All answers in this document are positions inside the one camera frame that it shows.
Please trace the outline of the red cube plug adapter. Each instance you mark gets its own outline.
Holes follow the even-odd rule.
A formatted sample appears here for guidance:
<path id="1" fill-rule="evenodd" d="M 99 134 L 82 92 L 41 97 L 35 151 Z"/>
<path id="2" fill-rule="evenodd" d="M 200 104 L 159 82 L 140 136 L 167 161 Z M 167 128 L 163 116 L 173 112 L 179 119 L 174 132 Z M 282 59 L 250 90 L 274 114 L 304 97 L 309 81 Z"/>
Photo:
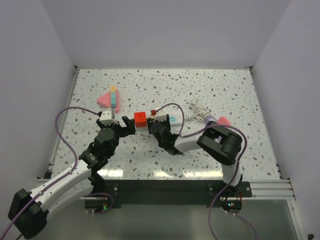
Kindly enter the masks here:
<path id="1" fill-rule="evenodd" d="M 134 124 L 136 128 L 146 128 L 147 127 L 147 114 L 145 111 L 134 113 Z"/>

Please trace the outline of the pink square plug adapter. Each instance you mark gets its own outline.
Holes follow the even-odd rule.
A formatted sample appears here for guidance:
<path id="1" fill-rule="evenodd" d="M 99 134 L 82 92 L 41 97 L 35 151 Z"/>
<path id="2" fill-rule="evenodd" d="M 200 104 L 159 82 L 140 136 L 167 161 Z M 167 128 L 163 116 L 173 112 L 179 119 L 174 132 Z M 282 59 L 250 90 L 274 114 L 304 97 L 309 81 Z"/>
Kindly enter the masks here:
<path id="1" fill-rule="evenodd" d="M 221 116 L 216 122 L 220 125 L 231 125 L 230 121 L 225 116 Z"/>

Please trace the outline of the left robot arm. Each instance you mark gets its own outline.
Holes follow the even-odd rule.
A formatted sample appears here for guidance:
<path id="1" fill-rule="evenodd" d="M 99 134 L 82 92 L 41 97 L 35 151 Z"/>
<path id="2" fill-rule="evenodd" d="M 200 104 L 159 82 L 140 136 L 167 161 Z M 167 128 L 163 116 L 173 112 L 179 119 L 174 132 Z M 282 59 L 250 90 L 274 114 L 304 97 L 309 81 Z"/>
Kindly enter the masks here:
<path id="1" fill-rule="evenodd" d="M 117 120 L 100 117 L 96 121 L 100 127 L 98 135 L 76 157 L 74 165 L 39 187 L 30 191 L 22 188 L 14 194 L 8 218 L 10 225 L 15 226 L 25 239 L 35 237 L 44 229 L 50 205 L 74 185 L 89 180 L 85 188 L 88 193 L 99 196 L 103 192 L 104 184 L 93 177 L 115 154 L 119 139 L 136 132 L 134 119 L 123 116 L 122 120 L 124 127 Z"/>

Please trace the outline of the white multicolour power strip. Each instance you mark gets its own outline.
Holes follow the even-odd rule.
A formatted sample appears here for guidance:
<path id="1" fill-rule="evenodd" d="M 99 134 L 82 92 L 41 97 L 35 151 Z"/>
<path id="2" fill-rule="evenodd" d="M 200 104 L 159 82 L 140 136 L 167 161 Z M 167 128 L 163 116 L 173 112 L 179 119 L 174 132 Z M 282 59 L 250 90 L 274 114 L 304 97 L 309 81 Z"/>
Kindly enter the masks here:
<path id="1" fill-rule="evenodd" d="M 175 106 L 170 105 L 165 108 L 162 108 L 165 113 L 167 113 L 167 117 L 169 119 L 169 123 L 171 127 L 181 127 L 183 124 L 183 115 L 181 113 L 181 110 Z M 151 118 L 151 110 L 147 114 L 149 118 Z"/>

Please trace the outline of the purple power strip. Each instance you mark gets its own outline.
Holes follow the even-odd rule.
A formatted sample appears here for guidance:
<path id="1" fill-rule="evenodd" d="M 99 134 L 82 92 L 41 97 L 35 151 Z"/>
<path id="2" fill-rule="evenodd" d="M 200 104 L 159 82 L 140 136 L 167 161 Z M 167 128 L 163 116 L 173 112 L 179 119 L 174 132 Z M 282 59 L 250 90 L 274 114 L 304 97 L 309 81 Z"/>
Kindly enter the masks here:
<path id="1" fill-rule="evenodd" d="M 208 116 L 208 117 L 206 117 L 204 120 L 203 120 L 203 122 L 204 122 L 204 124 L 206 125 L 207 123 L 209 123 L 209 122 L 215 122 L 216 121 L 216 119 L 215 119 L 215 117 L 214 116 Z"/>

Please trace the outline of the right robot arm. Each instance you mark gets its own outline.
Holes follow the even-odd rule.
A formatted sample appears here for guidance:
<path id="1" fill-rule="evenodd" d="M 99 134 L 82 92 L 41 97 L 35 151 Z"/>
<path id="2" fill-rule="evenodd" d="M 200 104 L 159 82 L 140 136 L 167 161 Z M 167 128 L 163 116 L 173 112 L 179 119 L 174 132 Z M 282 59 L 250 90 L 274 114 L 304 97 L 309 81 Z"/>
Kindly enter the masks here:
<path id="1" fill-rule="evenodd" d="M 158 146 L 169 154 L 182 155 L 191 150 L 202 149 L 220 163 L 224 182 L 222 189 L 227 196 L 233 197 L 241 190 L 240 159 L 248 141 L 239 129 L 210 121 L 203 129 L 180 136 L 171 133 L 169 120 L 149 119 L 147 126 L 149 133 L 157 140 Z"/>

